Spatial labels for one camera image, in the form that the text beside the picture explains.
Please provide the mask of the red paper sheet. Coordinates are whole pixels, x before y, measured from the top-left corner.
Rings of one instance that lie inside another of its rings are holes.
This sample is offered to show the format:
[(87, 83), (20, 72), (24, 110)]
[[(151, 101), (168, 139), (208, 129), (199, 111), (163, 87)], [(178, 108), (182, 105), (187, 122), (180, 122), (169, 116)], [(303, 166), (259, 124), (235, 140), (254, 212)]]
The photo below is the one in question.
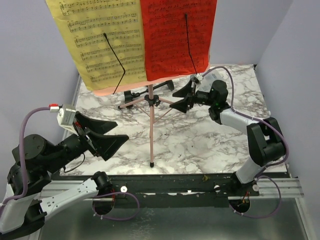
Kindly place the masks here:
[(142, 0), (140, 7), (149, 82), (209, 67), (217, 1)]

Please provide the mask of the yellow sheet music page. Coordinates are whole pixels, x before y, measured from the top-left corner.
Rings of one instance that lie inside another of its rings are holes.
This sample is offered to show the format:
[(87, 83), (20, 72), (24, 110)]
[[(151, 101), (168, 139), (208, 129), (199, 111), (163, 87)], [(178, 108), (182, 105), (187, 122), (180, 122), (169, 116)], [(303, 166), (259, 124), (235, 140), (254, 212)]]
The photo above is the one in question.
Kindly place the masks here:
[(47, 0), (47, 7), (89, 91), (147, 80), (138, 0)]

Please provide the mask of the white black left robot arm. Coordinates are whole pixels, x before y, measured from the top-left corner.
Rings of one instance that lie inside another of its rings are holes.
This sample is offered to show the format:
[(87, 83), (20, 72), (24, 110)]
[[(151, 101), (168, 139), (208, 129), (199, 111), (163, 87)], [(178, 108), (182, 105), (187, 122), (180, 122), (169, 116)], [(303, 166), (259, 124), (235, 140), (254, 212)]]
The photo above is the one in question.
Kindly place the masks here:
[(43, 227), (45, 222), (72, 204), (113, 192), (113, 184), (104, 171), (97, 171), (81, 184), (48, 198), (40, 198), (51, 175), (60, 171), (86, 151), (105, 161), (110, 159), (129, 139), (126, 134), (107, 135), (117, 127), (115, 121), (89, 118), (76, 112), (73, 134), (54, 145), (39, 134), (23, 138), (27, 176), (27, 192), (20, 199), (3, 201), (0, 205), (0, 238), (14, 240), (30, 235)]

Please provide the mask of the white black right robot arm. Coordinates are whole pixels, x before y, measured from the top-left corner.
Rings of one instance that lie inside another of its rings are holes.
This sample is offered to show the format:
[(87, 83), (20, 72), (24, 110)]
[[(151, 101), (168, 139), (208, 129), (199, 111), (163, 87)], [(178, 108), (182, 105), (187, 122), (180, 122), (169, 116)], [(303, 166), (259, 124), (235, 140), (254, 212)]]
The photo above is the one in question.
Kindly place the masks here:
[(232, 127), (247, 136), (249, 158), (231, 175), (227, 184), (229, 191), (236, 196), (247, 192), (248, 184), (289, 151), (275, 118), (251, 118), (232, 109), (227, 103), (227, 84), (222, 80), (215, 80), (208, 92), (196, 90), (195, 82), (190, 80), (173, 93), (173, 97), (180, 100), (172, 103), (171, 108), (187, 113), (195, 104), (208, 106), (209, 116), (214, 122)]

